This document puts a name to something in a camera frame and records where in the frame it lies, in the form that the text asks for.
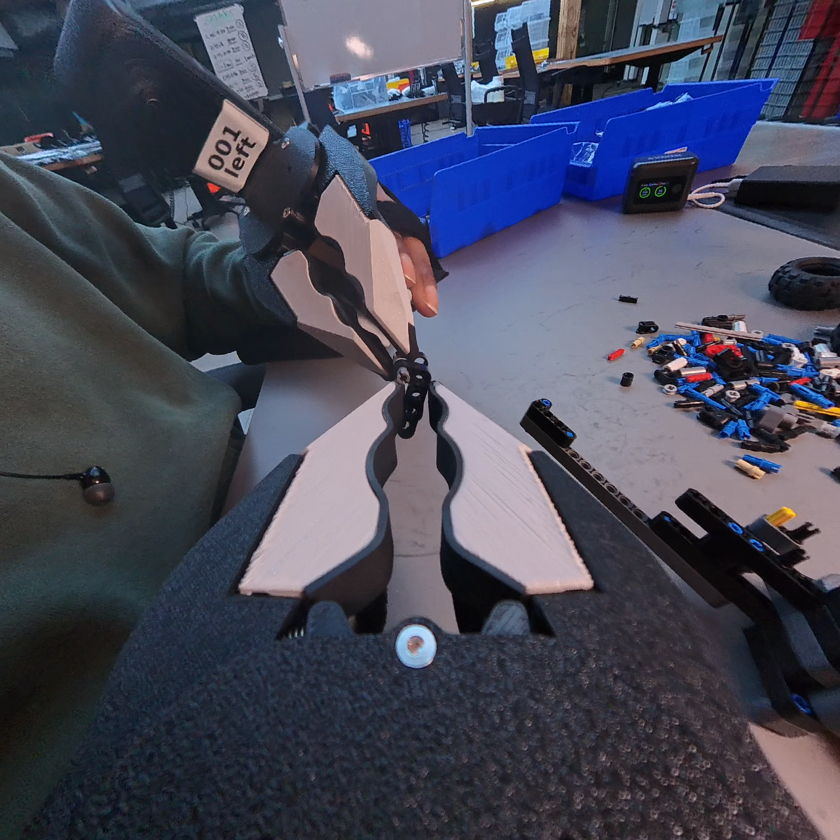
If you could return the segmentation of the black device green display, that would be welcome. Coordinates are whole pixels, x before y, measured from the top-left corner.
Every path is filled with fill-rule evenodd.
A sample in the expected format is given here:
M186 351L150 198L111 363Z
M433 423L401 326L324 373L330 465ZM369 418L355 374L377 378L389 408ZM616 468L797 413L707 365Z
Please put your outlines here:
M628 170L623 214L681 210L698 165L699 157L687 151L637 157Z

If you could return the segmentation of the black earbud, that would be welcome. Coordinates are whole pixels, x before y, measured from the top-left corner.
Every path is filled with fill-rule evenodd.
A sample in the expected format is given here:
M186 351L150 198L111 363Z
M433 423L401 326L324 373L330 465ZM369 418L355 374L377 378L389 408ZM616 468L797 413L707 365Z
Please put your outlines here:
M15 480L69 481L78 484L84 501L93 507L108 505L116 491L109 473L94 465L78 472L64 474L25 474L13 471L1 471L1 477Z

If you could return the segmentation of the grey and black brick chassis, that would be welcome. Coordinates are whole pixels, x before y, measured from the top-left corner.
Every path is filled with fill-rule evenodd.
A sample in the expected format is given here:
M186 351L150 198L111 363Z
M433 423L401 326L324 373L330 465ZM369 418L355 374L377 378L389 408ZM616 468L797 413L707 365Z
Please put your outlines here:
M649 517L574 449L575 434L532 402L521 427L709 606L736 607L752 660L738 676L751 719L785 737L839 734L838 575L798 571L810 522L794 530L763 516L743 526L697 490L677 508L703 529L699 537L666 511Z

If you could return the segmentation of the person's left forearm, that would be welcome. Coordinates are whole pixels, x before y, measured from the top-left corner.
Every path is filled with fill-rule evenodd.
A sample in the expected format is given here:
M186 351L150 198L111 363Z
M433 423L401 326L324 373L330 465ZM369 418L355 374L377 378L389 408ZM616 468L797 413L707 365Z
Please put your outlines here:
M6 154L1 175L9 281L75 277L189 361L232 352L247 364L339 356L299 330L270 269L235 241L135 223L100 194Z

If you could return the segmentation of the white wall poster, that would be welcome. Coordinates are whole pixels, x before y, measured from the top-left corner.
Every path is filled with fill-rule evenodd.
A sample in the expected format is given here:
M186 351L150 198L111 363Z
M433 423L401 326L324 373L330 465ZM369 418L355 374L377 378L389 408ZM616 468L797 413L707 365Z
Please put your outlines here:
M241 4L194 17L215 75L241 98L268 96Z

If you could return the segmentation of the black power adapter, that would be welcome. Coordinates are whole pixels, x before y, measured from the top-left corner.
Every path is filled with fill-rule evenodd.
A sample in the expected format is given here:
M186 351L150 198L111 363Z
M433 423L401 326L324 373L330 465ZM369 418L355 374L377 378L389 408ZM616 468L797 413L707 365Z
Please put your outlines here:
M839 167L761 166L742 178L721 211L839 250Z

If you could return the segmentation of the white board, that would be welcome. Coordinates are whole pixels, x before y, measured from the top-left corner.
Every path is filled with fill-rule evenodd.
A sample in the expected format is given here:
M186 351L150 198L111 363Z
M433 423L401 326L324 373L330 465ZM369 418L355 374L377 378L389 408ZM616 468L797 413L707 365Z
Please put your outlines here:
M462 1L281 1L305 91L462 55Z

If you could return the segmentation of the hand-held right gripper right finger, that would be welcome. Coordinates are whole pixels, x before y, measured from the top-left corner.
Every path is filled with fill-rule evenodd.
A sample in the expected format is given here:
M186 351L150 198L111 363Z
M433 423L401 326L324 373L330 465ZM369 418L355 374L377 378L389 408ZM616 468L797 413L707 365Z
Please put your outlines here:
M456 616L488 617L500 601L591 590L532 450L441 384L431 388L431 424L448 484L440 567Z

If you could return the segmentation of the black office chair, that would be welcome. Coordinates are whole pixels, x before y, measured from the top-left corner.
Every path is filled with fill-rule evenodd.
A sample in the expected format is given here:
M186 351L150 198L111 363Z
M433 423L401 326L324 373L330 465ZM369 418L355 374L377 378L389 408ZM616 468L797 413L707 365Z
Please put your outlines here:
M541 81L533 57L529 22L511 31L512 53L517 61L521 87L521 122L529 123L538 112Z

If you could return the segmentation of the black toy tyre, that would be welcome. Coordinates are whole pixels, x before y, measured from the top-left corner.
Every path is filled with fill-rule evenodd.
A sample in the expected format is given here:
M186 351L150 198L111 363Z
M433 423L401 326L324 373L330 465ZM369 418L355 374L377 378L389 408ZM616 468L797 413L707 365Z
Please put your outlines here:
M791 260L773 273L768 289L772 299L792 309L839 309L839 258Z

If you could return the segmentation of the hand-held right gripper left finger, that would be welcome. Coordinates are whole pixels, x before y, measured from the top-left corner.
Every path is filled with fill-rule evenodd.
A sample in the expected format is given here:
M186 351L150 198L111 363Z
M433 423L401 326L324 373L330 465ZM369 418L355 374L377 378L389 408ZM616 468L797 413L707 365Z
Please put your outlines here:
M388 385L307 447L240 594L332 601L356 615L386 593L393 539L384 486L401 421L402 387Z

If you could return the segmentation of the pile of small building pieces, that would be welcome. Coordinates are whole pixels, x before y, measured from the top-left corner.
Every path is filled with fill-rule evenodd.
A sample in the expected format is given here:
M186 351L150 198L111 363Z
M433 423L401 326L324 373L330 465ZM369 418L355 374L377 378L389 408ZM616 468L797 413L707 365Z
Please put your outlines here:
M677 324L645 347L662 393L719 439L734 443L734 468L751 479L777 474L770 459L808 434L839 440L838 327L812 340L750 331L734 315Z

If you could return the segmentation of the wooden background desk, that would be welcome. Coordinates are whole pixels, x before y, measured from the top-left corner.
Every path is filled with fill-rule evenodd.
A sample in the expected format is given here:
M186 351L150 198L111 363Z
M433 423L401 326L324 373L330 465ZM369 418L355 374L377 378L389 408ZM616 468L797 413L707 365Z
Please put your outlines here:
M660 45L628 47L575 59L555 59L538 65L537 72L560 74L562 84L574 84L573 76L595 72L604 68L633 67L651 69L653 88L658 85L662 66L682 60L699 51L703 56L711 53L723 41L723 35L709 35L688 40L669 41Z

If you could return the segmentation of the grey desk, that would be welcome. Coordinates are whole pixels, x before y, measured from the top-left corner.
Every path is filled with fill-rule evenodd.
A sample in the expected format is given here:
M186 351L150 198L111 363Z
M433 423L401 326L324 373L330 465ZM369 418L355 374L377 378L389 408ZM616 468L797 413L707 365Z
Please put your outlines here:
M676 322L741 313L752 329L808 339L815 325L837 321L777 306L768 281L791 259L832 250L716 211L626 216L619 207L567 197L443 259L449 277L438 288L439 314L416 324L433 376L530 446L520 419L531 400L548 397L577 433L577 450L649 515L680 515L675 499L689 487L744 523L791 507L822 531L806 542L811 559L801 568L838 573L838 482L830 475L838 443L800 437L779 458L779 475L750 479L732 467L733 444L672 407L643 351L606 360L632 341L639 320L671 333ZM638 297L637 305L621 295ZM623 388L628 371L634 382ZM382 384L345 360L271 365L226 511ZM437 559L446 484L427 421L397 452L386 486L395 537L388 626L421 614L454 631ZM753 733L817 830L838 838L835 743Z

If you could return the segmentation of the person's left hand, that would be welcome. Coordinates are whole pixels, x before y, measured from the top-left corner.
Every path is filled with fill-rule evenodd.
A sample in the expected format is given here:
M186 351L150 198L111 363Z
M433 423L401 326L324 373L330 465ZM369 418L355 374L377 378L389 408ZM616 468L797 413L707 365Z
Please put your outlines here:
M393 233L406 287L414 310L424 318L438 315L437 281L423 242L415 237Z

